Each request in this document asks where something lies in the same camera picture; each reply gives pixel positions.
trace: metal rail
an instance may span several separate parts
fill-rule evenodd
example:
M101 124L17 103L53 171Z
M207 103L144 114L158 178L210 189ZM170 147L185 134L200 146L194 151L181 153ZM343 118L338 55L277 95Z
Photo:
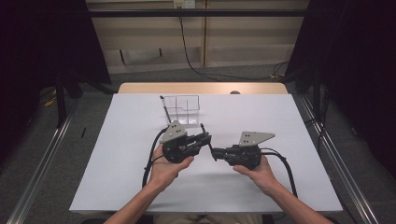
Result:
M50 164L56 154L56 151L58 150L58 147L64 138L64 134L66 133L67 128L70 124L71 117L76 111L77 105L78 100L73 103L70 113L64 121L63 125L60 128L56 129L49 143L49 146L47 147L47 150L44 153L43 158L41 159L41 162L38 164L38 167L35 170L35 174L32 176L32 179L30 180L28 186L18 200L17 205L15 206L14 210L11 213L11 216L7 221L7 224L21 224L25 220L29 209L32 206L32 203L35 200L35 196L40 190L44 177L46 176L46 173L50 168Z
M59 17L304 17L326 16L330 11L309 12L306 9L91 9L89 11L35 11L36 16Z
M307 97L303 97L302 101L303 101L304 109L308 114L309 118L313 119L315 116L312 111L313 106L311 105L310 101L307 99ZM322 124L319 122L315 122L314 127L318 135L320 135L320 132L323 127ZM322 132L321 140L324 147L326 148L327 153L329 154L330 159L332 160L332 163L337 173L340 175L341 180L343 181L347 192L349 193L353 203L355 204L356 208L361 214L361 218L363 219L364 223L367 224L378 223L378 220L376 219L375 214L369 202L367 201L366 197L361 192L361 189L358 187L358 184L356 183L356 181L350 174L349 170L347 169L347 166L345 165L343 159L341 158L341 155L338 153L338 150L335 147L334 143L332 142L332 139L330 138L326 129L324 129Z

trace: metal plate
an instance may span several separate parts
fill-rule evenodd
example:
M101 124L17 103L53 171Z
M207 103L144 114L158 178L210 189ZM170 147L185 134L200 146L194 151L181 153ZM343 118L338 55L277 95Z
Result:
M248 147L258 145L259 143L275 137L274 133L255 133L255 132L242 132L239 146Z
M183 125L180 124L180 122L174 120L163 134L163 138L160 139L160 143L165 143L184 135L187 135L187 131L184 129Z

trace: hand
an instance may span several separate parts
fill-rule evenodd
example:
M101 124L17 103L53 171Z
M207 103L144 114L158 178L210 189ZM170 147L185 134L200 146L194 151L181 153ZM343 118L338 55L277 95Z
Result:
M271 166L265 156L262 155L262 161L258 167L254 170L249 170L245 166L235 165L233 169L241 175L247 175L251 180L262 190L266 195L269 195L279 184L277 182L274 173L271 170Z
M181 170L190 166L194 157L188 157L179 164L172 163L163 156L163 145L159 145L152 155L152 160L156 161L152 164L148 184L154 184L160 191L164 191Z

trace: black cable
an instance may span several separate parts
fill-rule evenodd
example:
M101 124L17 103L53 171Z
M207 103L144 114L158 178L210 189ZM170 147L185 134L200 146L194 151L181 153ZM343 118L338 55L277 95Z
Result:
M277 152L275 149L271 149L271 148L269 148L269 147L262 147L262 148L260 148L260 150L263 150L263 149L265 149L265 150L271 150L271 151L273 151L273 152L275 152L275 153L277 153L277 154L280 155L280 153Z
M122 49L120 49L120 57L121 57L121 61L124 65L126 65L125 63L125 59L123 58L123 53L122 53Z
M289 166L289 163L286 161L286 158L281 156L279 153L277 152L262 152L262 155L269 155L269 156L277 156L278 158L280 158L280 160L283 162L283 164L286 167L286 170L288 171L288 175L289 175L289 180L290 180L290 185L291 185L291 191L293 192L294 196L296 198L298 198L297 195L297 189L296 186L294 184L294 178L293 178L293 173L291 172L291 168Z
M143 174L143 181L142 181L142 188L146 186L146 184L148 183L148 177L149 177L149 171L151 170L151 165L155 160L158 160L159 158L156 158L154 161L151 161L152 158L152 154L154 153L154 148L157 145L158 139L161 137L161 135L163 133L166 132L168 128L164 128L162 130L160 130L160 132L157 134L157 136L154 139L154 142L152 143L152 147L151 147L151 151L149 153L149 157L148 157L148 164L145 167L145 173Z
M273 76L274 77L276 77L276 73L277 73L277 71L279 71L279 69L284 65L284 64L286 64L286 63L289 63L289 61L285 61L285 62L283 62L283 63L277 63L276 65L274 65L274 69L273 69Z
M152 162L151 162L151 166L152 166L152 164L154 164L154 162L155 162L156 160L158 160L158 159L160 159L160 158L162 158L162 157L163 157L163 155L161 155L161 156L159 156L159 157L155 158L154 160L152 160Z
M203 73L203 72L199 72L197 71L195 68L192 67L191 63L190 63L190 58L189 55L187 53L187 47L186 47L186 40L184 37L184 26L183 26L183 19L181 17L179 17L179 21L180 21L180 28L181 28L181 36L183 38L183 46L184 46L184 53L186 55L186 60L187 60L187 64L189 65L190 69L195 72L197 75L201 76L201 77L206 77L206 78L210 78L212 80L215 80L217 82L221 82L221 80L213 78L211 76L217 76L217 77L231 77L231 78L239 78L239 79L244 79L244 80L251 80L251 81L260 81L260 80L265 80L268 78L271 78L271 76L268 77L258 77L258 78L253 78L253 77L236 77L236 76L230 76L230 75L224 75L224 74L217 74L217 73Z

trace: person's left hand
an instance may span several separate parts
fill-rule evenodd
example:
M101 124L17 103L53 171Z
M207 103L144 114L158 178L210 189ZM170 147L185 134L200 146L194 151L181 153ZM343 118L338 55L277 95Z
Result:
M163 145L159 145L152 155L152 160L154 161L162 155ZM165 157L159 158L152 164L148 184L155 185L160 191L165 190L174 181L178 173L189 167L193 160L194 157L188 157L183 162L176 164L168 161Z

